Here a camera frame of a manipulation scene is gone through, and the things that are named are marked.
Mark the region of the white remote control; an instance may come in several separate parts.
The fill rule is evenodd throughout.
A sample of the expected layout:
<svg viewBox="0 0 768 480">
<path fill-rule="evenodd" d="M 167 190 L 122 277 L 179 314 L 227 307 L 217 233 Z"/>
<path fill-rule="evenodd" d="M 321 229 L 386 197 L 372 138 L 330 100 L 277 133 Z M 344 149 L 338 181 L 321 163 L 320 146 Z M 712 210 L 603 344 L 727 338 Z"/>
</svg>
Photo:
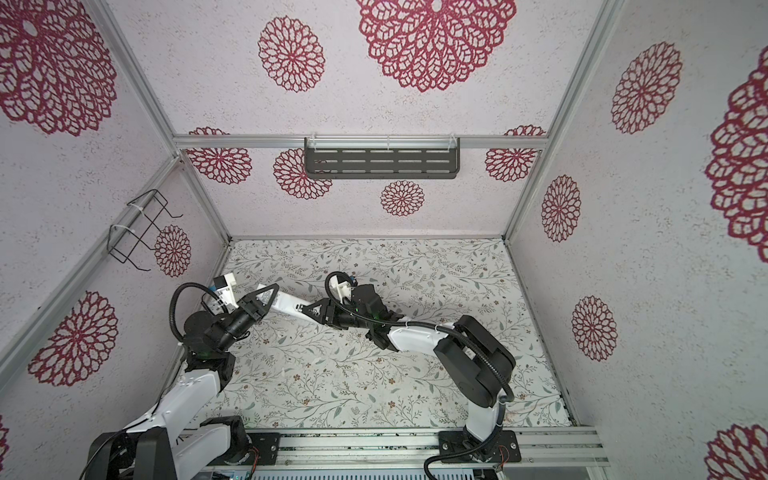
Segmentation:
<svg viewBox="0 0 768 480">
<path fill-rule="evenodd" d="M 273 303 L 270 311 L 278 312 L 278 313 L 287 315 L 295 320 L 315 325 L 317 323 L 313 321 L 311 318 L 303 315 L 299 309 L 300 306 L 308 305 L 308 304 L 311 304 L 311 302 L 300 299 L 289 293 L 285 293 L 280 289 L 280 292 L 278 293 L 277 298 Z"/>
</svg>

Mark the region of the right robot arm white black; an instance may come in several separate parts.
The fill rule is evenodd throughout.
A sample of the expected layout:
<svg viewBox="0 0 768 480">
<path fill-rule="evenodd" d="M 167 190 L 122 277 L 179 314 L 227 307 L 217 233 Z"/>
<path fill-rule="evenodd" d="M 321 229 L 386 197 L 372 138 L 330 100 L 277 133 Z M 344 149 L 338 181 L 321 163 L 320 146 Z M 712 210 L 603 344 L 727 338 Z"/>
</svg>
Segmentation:
<svg viewBox="0 0 768 480">
<path fill-rule="evenodd" d="M 371 284 L 328 287 L 326 297 L 297 308 L 315 322 L 338 330 L 364 329 L 384 350 L 436 358 L 465 397 L 467 449 L 487 447 L 503 429 L 516 361 L 478 320 L 463 315 L 454 323 L 414 320 L 385 306 Z"/>
</svg>

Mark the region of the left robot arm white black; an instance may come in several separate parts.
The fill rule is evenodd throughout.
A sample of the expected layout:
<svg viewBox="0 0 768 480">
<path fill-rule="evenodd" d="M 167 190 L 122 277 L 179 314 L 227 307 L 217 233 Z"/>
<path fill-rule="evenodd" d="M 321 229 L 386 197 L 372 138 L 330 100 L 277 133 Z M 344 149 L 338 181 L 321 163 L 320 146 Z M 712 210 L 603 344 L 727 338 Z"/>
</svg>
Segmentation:
<svg viewBox="0 0 768 480">
<path fill-rule="evenodd" d="M 183 330 L 175 313 L 181 294 L 209 288 L 195 282 L 178 286 L 170 299 L 169 325 L 184 348 L 186 370 L 155 405 L 132 424 L 101 434 L 90 446 L 83 479 L 191 479 L 213 461 L 256 464 L 260 456 L 237 415 L 203 421 L 187 438 L 180 436 L 197 413 L 230 382 L 236 363 L 230 349 L 245 339 L 277 299 L 270 284 L 246 294 L 219 315 L 193 314 Z"/>
</svg>

